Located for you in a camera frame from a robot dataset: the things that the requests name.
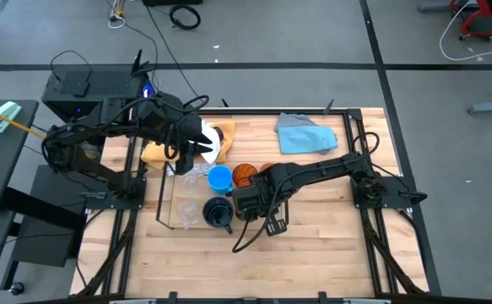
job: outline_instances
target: blue towel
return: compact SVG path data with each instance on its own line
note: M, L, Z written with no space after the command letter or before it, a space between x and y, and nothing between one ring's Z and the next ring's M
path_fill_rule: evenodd
M283 154L310 153L338 147L336 135L329 127L281 127L278 134Z

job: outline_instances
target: office chair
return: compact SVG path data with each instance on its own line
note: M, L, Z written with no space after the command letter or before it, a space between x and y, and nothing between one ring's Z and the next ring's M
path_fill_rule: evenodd
M479 36L485 40L492 38L492 0L476 0L477 5L467 6L460 16L463 18L462 35L460 41L470 36ZM451 9L458 12L461 1L451 0Z

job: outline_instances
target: gray floor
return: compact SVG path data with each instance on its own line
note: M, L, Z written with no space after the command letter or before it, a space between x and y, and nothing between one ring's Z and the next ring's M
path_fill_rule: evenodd
M418 3L368 0L385 63L450 63L438 50L450 14L418 14ZM48 64L66 49L92 63L128 63L139 48L152 58L154 47L142 36L108 29L107 9L105 0L10 0L0 18L0 63ZM190 32L172 29L154 12L179 62L373 62L355 0L206 0L198 10L203 22ZM156 39L159 62L171 62L138 0L127 3L126 17ZM492 50L492 41L460 42L452 29L445 48L465 57ZM492 63L492 56L463 63ZM334 106L385 105L374 70L185 73L199 93L211 96L211 106L221 98L232 106L325 106L332 98ZM192 96L177 71L157 74L163 90ZM0 99L39 100L48 75L0 72ZM388 78L417 185L430 195L423 209L442 292L492 298L492 115L466 113L474 102L492 101L492 71L389 71ZM35 123L46 128L59 120L41 105ZM38 140L29 136L27 145L37 148ZM28 192L43 159L27 149L20 157L11 185ZM72 276L71 263L64 269L22 265L16 279L26 283L26 293L15 298L0 291L0 303L65 296Z

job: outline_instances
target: mounting plate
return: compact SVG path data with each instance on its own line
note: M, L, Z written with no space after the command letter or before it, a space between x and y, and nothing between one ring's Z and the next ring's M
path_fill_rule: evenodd
M399 195L399 193L404 193L407 188L401 184L401 182L392 176L381 177L381 183L387 188L388 192L382 198L382 208L391 209L406 209L412 206L411 199ZM351 187L353 188L354 205L361 206L360 196L357 193L356 185L351 182ZM374 204L369 204L366 206L367 209L375 208Z
M141 209L144 206L144 194L146 192L146 177L143 178L133 178L135 182L135 187L137 188L137 196L131 201L124 198L112 198L108 197L105 199L88 198L86 203L87 209ZM106 186L103 189L94 189L95 191L108 192Z

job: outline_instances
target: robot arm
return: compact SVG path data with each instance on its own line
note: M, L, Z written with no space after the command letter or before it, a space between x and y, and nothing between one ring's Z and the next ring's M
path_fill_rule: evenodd
M341 176L350 176L372 201L380 200L386 191L378 180L379 174L371 169L367 155L350 153L303 166L295 163L275 164L252 176L251 186L233 191L236 214L239 219L249 221L270 217L277 213L282 202L301 187Z
M203 103L191 106L196 100L203 100ZM42 141L41 149L54 171L78 171L104 182L118 193L134 196L131 172L116 172L90 159L81 143L96 143L102 138L123 135L146 138L164 144L167 158L172 159L180 153L176 174L182 175L192 169L194 154L211 151L198 144L211 144L202 134L202 119L197 114L207 102L208 97L202 95L183 105L177 97L163 92L131 102L107 99L88 116L61 127L53 126Z
M284 220L276 220L275 214L282 202L291 198L301 187L316 182L323 182L342 176L350 176L351 182L357 189L356 200L359 209L368 209L378 206L382 196L387 192L381 183L381 175L373 171L369 155L361 155L353 152L339 158L319 161L308 165L295 163L275 164L263 172L252 176L251 186L236 189L232 193L236 215L240 220L249 223L259 217L264 217L265 223L262 230L266 230L269 236L274 236L287 231ZM414 285L413 281L403 272L390 251L383 245L381 238L374 230L369 217L365 217L362 223L365 236L374 244L388 266L402 284L407 293L424 293ZM244 236L241 237L233 248L233 252L239 252L253 243L262 233L262 230L248 241L244 246L237 247Z

